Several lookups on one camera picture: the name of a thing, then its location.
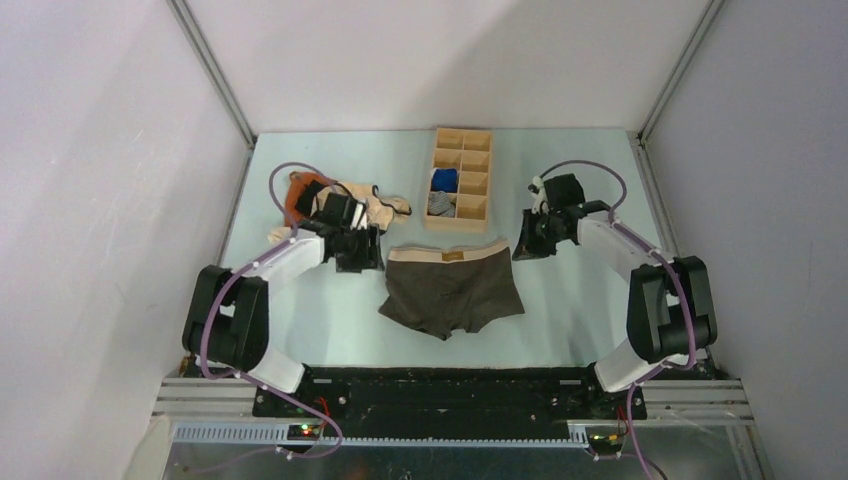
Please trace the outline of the brown boxer briefs beige waistband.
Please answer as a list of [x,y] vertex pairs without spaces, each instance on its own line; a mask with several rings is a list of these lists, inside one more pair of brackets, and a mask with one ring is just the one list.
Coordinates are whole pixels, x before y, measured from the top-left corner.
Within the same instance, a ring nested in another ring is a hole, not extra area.
[[504,239],[442,250],[398,247],[385,268],[382,316],[445,341],[454,331],[478,333],[491,322],[525,312]]

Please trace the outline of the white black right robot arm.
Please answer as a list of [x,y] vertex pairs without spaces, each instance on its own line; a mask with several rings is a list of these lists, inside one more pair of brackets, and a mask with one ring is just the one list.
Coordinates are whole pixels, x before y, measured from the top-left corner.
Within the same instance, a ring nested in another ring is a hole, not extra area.
[[585,411],[606,418],[620,391],[661,369],[690,368],[695,353],[717,337],[708,272],[697,257],[675,257],[627,226],[612,206],[586,199],[573,174],[531,180],[532,207],[523,210],[515,261],[556,254],[569,241],[594,252],[628,285],[626,338],[595,362],[597,381],[581,392]]

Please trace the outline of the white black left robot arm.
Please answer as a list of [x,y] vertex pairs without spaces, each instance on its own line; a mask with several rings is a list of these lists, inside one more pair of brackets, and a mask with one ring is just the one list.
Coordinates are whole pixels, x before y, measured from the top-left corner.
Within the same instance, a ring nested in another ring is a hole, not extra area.
[[367,209],[366,201],[349,193],[331,193],[313,214],[292,223],[282,240],[246,265],[209,265],[200,271],[182,344],[196,355],[207,378],[215,378],[210,366],[216,364],[224,375],[278,392],[278,404],[292,416],[312,411],[316,390],[302,380],[306,365],[271,343],[271,288],[328,261],[339,272],[382,269],[381,230],[368,220]]

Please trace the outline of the beige underwear pile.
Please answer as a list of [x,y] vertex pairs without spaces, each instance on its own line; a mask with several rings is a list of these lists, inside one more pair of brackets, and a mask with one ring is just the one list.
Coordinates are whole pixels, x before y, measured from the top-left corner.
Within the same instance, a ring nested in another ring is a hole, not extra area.
[[368,204],[368,224],[377,225],[382,233],[388,230],[392,223],[403,223],[412,216],[410,202],[401,196],[384,196],[379,193],[377,185],[341,182],[325,189],[325,206],[330,193],[347,195],[348,192],[360,202]]

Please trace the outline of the striped grey rolled underwear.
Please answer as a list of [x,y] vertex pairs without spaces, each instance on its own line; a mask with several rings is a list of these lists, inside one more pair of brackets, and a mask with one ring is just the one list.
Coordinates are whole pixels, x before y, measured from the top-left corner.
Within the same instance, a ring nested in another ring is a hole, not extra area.
[[455,198],[444,191],[430,192],[427,200],[427,215],[453,218],[456,215]]

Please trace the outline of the blue rolled underwear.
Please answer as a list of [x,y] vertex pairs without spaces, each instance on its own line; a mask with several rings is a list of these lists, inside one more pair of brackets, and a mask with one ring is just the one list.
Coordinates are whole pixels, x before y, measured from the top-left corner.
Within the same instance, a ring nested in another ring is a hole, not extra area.
[[459,187],[459,171],[455,168],[434,168],[431,172],[430,190],[433,192],[456,193]]

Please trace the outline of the wooden compartment organizer box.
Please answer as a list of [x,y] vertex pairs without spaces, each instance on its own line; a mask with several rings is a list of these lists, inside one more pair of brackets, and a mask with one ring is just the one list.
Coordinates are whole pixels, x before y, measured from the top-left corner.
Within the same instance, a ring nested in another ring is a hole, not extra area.
[[[428,179],[423,224],[428,230],[483,234],[488,230],[492,180],[494,133],[489,130],[439,127]],[[427,215],[427,200],[431,172],[434,168],[455,168],[459,171],[459,187],[455,198],[453,218]]]

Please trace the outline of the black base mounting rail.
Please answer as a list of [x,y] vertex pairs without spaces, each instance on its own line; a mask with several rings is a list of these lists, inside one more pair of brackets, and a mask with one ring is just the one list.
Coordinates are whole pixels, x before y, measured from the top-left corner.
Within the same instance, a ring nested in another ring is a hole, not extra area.
[[518,369],[317,367],[293,405],[250,385],[254,418],[320,411],[345,440],[569,440],[580,421],[644,420],[640,391],[604,391],[587,367]]

